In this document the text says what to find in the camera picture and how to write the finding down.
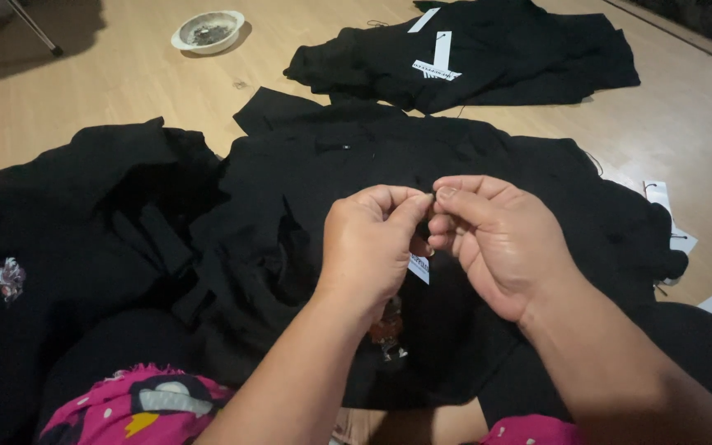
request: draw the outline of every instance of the metal chair leg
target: metal chair leg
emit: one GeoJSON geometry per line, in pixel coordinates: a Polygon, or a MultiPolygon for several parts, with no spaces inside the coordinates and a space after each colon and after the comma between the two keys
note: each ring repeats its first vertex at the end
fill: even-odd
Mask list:
{"type": "Polygon", "coordinates": [[[21,4],[18,2],[18,0],[7,0],[7,3],[10,4],[10,6],[13,8],[16,14],[20,16],[24,21],[26,22],[27,25],[29,25],[30,28],[37,34],[38,37],[40,37],[41,40],[43,40],[43,43],[48,46],[48,49],[52,51],[52,54],[54,57],[59,57],[63,55],[63,49],[61,47],[58,47],[57,45],[54,45],[54,42],[51,41],[51,39],[48,38],[48,35],[46,35],[42,29],[40,29],[40,26],[38,26],[34,20],[32,20],[32,17],[29,16],[29,14],[26,14],[26,11],[24,10],[24,7],[21,6],[21,4]]]}

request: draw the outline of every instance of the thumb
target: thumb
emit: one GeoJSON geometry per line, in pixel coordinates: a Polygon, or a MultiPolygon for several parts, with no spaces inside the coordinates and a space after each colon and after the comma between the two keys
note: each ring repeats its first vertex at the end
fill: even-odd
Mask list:
{"type": "Polygon", "coordinates": [[[408,235],[408,239],[414,234],[417,224],[427,215],[427,209],[433,203],[433,195],[416,195],[400,203],[397,208],[386,219],[390,224],[394,224],[403,229],[408,235]]]}
{"type": "Polygon", "coordinates": [[[436,203],[450,215],[460,217],[474,227],[493,222],[498,211],[488,198],[452,187],[439,188],[436,203]]]}

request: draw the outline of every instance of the white bowl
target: white bowl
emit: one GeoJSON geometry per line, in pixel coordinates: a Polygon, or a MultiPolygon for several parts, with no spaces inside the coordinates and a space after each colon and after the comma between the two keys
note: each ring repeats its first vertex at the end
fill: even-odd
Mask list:
{"type": "Polygon", "coordinates": [[[238,11],[200,14],[178,28],[172,36],[172,45],[197,54],[214,54],[231,47],[238,40],[238,31],[243,25],[244,15],[238,11]]]}

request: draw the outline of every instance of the left hand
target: left hand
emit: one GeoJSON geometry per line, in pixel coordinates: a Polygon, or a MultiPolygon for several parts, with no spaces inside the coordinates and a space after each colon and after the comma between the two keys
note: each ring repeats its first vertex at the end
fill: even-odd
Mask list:
{"type": "Polygon", "coordinates": [[[323,268],[316,293],[343,298],[348,312],[371,319],[403,283],[410,253],[433,250],[414,237],[433,196],[410,187],[376,185],[331,206],[323,229],[323,268]]]}

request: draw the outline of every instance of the dark fabric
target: dark fabric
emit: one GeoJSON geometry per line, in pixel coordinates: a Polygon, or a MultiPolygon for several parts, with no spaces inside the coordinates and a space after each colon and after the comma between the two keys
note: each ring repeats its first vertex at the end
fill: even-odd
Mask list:
{"type": "MultiPolygon", "coordinates": [[[[676,302],[656,302],[628,317],[688,375],[712,393],[712,314],[676,302]]],[[[572,422],[535,349],[521,342],[478,397],[488,427],[505,417],[542,414],[572,422]]]]}
{"type": "MultiPolygon", "coordinates": [[[[554,212],[578,267],[624,308],[653,302],[653,281],[687,265],[668,247],[666,209],[602,180],[570,139],[511,137],[483,122],[362,101],[323,107],[264,88],[235,120],[248,136],[225,159],[219,188],[229,200],[192,224],[199,284],[174,306],[197,332],[203,372],[222,383],[243,382],[311,296],[329,207],[367,186],[429,190],[462,173],[513,182],[554,212]]],[[[520,339],[444,253],[430,258],[430,285],[408,274],[400,297],[408,356],[386,363],[363,340],[345,406],[465,402],[520,339]]]]}
{"type": "Polygon", "coordinates": [[[602,14],[549,14],[530,0],[415,2],[440,7],[418,33],[401,25],[344,28],[302,46],[284,74],[331,100],[379,99],[428,114],[456,105],[577,104],[599,89],[640,85],[622,30],[602,14]],[[425,78],[436,35],[452,31],[454,80],[425,78]]]}
{"type": "Polygon", "coordinates": [[[0,290],[0,443],[31,439],[46,373],[84,332],[194,285],[187,222],[220,197],[218,165],[201,133],[158,118],[85,128],[0,170],[0,266],[26,274],[11,302],[0,290]]]}
{"type": "Polygon", "coordinates": [[[192,338],[172,315],[133,309],[98,323],[49,371],[35,438],[62,405],[118,370],[154,364],[195,373],[192,338]]]}

